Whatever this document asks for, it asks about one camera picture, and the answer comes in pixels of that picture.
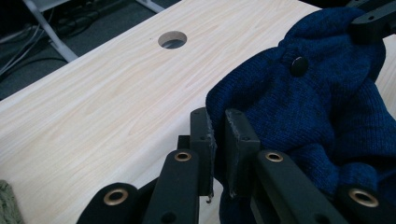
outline round hole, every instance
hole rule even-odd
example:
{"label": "round hole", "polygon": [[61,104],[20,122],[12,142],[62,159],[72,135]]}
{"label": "round hole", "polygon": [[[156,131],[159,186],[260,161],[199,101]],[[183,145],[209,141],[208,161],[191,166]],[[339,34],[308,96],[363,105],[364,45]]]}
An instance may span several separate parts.
{"label": "round hole", "polygon": [[377,207],[379,205],[376,197],[361,189],[350,189],[349,197],[356,203],[366,207]]}
{"label": "round hole", "polygon": [[161,217],[161,223],[170,224],[176,221],[176,215],[173,212],[167,212]]}
{"label": "round hole", "polygon": [[191,159],[191,154],[187,152],[179,152],[175,155],[175,160],[177,161],[189,161]]}
{"label": "round hole", "polygon": [[318,224],[330,224],[330,220],[326,216],[324,216],[322,214],[316,214],[315,215],[315,221]]}
{"label": "round hole", "polygon": [[171,31],[160,36],[158,44],[164,49],[178,49],[187,42],[187,36],[179,31]]}
{"label": "round hole", "polygon": [[267,158],[268,161],[274,161],[274,162],[283,161],[283,157],[275,152],[268,152],[265,155],[265,158]]}
{"label": "round hole", "polygon": [[103,201],[109,206],[123,203],[128,198],[128,191],[125,189],[113,189],[109,191]]}

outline knit cloth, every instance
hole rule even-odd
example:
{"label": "knit cloth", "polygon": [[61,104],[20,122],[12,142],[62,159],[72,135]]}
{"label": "knit cloth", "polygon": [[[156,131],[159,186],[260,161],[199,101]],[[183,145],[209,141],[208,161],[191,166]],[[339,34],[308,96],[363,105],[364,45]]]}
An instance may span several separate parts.
{"label": "knit cloth", "polygon": [[[358,184],[396,205],[396,121],[374,83],[385,46],[354,44],[347,33],[362,14],[337,7],[304,17],[276,48],[248,59],[208,93],[218,145],[215,178],[224,187],[222,223],[253,222],[248,199],[232,199],[225,179],[228,108],[243,111],[262,147],[286,152],[325,194]],[[307,67],[295,73],[299,58]]]}
{"label": "knit cloth", "polygon": [[5,180],[0,180],[0,204],[1,224],[23,224],[12,188]]}

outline light wood grain surface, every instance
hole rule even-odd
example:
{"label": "light wood grain surface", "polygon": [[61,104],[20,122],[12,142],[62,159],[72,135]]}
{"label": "light wood grain surface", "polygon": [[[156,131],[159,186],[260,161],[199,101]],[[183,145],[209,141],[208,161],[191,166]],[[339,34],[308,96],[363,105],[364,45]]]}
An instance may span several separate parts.
{"label": "light wood grain surface", "polygon": [[[1,102],[0,178],[26,223],[75,223],[102,187],[147,184],[207,92],[315,10],[290,0],[181,1]],[[187,43],[161,48],[169,31]],[[377,84],[395,117],[396,39],[386,42]],[[216,200],[201,203],[201,223],[219,222],[220,193],[216,185]]]}

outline black button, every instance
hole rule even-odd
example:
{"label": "black button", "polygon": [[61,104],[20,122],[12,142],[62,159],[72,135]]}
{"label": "black button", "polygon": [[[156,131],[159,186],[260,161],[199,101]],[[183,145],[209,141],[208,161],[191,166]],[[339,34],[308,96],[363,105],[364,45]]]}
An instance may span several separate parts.
{"label": "black button", "polygon": [[302,77],[308,70],[308,60],[304,57],[296,58],[290,67],[291,75],[294,77]]}

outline dark floor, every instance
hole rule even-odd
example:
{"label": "dark floor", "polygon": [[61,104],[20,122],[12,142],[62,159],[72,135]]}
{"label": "dark floor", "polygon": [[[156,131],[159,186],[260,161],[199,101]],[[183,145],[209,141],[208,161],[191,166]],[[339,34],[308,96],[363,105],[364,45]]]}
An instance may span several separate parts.
{"label": "dark floor", "polygon": [[[167,8],[178,0],[155,2]],[[50,14],[51,10],[46,11],[44,15],[49,19]],[[154,15],[153,11],[134,0],[100,0],[94,5],[67,10],[62,6],[59,9],[56,7],[52,13],[51,26],[62,41],[77,56],[81,56]],[[0,72],[34,33],[35,27],[30,32],[0,44]],[[45,34],[42,36],[19,63],[4,74],[0,74],[0,99],[7,98],[66,64],[58,52],[50,46]]]}

